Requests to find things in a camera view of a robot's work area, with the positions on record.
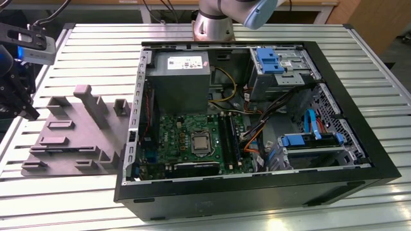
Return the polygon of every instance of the motherboard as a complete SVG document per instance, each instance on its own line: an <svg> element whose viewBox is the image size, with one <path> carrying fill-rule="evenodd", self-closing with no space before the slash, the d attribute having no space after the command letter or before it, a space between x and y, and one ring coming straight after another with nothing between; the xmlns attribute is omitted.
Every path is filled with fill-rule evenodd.
<svg viewBox="0 0 411 231"><path fill-rule="evenodd" d="M241 114L164 115L159 146L146 149L143 179L159 180L253 172L253 159L241 150L246 131Z"/></svg>

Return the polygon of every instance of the red wire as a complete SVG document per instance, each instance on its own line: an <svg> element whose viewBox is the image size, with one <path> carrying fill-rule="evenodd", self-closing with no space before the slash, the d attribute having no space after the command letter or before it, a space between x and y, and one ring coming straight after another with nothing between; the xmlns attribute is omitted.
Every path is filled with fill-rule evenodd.
<svg viewBox="0 0 411 231"><path fill-rule="evenodd" d="M322 122L322 120L321 120L319 118L317 118L317 122L318 122L319 125L321 125L321 130L322 130L322 132L326 132L326 128L325 128L323 122Z"/></svg>
<svg viewBox="0 0 411 231"><path fill-rule="evenodd" d="M146 131L144 131L144 135L142 136L140 142L143 140L143 138L147 135L147 131L150 128L150 107L148 107L148 93L146 92L146 109L147 109L147 127L146 127Z"/></svg>

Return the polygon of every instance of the power supply label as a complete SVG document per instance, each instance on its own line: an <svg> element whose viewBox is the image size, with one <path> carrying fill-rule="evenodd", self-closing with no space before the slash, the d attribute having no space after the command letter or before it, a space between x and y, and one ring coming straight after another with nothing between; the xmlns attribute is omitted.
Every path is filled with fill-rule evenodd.
<svg viewBox="0 0 411 231"><path fill-rule="evenodd" d="M167 65L168 70L203 68L203 60L200 56L170 57L167 63L168 63Z"/></svg>

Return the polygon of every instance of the gray plastic holder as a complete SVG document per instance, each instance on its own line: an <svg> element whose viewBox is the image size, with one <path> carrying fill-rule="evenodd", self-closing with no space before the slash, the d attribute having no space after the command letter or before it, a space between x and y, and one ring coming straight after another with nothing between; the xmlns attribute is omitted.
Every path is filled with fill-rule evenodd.
<svg viewBox="0 0 411 231"><path fill-rule="evenodd" d="M24 176L116 174L131 104L126 99L104 103L90 85L78 85L74 96L83 103L70 103L64 96L51 98L51 115L23 162Z"/></svg>

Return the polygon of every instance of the yellow wire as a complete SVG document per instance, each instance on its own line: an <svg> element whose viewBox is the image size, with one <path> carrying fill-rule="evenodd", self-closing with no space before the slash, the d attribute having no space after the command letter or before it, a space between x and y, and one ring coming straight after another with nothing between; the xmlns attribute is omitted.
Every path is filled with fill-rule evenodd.
<svg viewBox="0 0 411 231"><path fill-rule="evenodd" d="M227 77L230 78L231 82L233 82L233 85L234 85L234 91L233 91L233 94L231 96L229 96L226 99L221 99L221 100L210 100L210 102L214 102L214 103L218 103L218 102L225 102L227 100L230 100L235 95L237 95L237 92L238 92L238 86L237 86L237 82L234 80L234 78L231 77L231 75L219 67L217 67L218 70L223 71L223 73L227 75Z"/></svg>

